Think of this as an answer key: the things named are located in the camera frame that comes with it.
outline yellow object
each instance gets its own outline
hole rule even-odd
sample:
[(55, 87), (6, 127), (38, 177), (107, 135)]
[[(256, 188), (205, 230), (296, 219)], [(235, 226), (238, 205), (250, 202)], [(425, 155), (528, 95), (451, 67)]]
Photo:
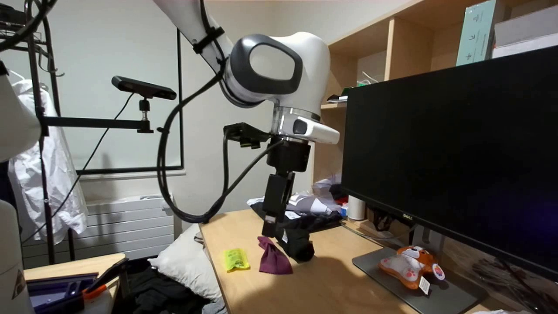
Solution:
[(242, 268), (242, 270), (249, 268), (249, 261), (245, 258), (245, 251), (238, 249), (238, 247), (224, 251), (222, 265), (224, 265), (226, 272), (231, 272), (235, 268)]

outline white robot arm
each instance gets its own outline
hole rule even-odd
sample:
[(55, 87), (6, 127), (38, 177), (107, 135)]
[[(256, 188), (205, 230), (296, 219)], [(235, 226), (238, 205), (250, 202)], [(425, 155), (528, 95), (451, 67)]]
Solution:
[[(221, 88), (229, 102), (249, 108), (273, 101), (271, 134), (315, 142), (337, 141), (334, 128), (318, 123), (329, 69), (329, 50), (318, 36), (303, 31), (289, 36), (249, 34), (224, 53), (222, 29), (208, 22), (201, 0), (153, 1), (212, 71), (224, 66)], [(273, 67), (264, 71), (262, 59), (271, 60)]]

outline small toy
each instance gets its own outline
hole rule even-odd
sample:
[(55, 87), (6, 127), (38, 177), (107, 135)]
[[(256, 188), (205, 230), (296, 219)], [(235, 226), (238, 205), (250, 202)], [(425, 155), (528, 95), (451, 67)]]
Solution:
[(381, 258), (379, 268), (400, 280), (407, 289), (418, 289), (419, 277), (433, 273), (437, 280), (444, 280), (444, 272), (435, 263), (433, 254), (419, 245), (402, 245), (395, 256)]

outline purple object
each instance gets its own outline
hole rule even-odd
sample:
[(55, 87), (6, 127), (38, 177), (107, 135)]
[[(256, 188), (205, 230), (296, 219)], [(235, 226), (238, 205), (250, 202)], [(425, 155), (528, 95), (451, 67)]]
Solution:
[(266, 273), (292, 273), (287, 256), (266, 237), (257, 237), (262, 254), (259, 259), (259, 272)]

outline computer monitor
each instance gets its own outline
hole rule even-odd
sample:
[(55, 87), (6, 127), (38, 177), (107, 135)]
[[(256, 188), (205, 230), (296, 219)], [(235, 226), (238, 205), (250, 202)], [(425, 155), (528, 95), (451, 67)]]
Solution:
[(558, 278), (558, 46), (348, 92), (341, 186)]

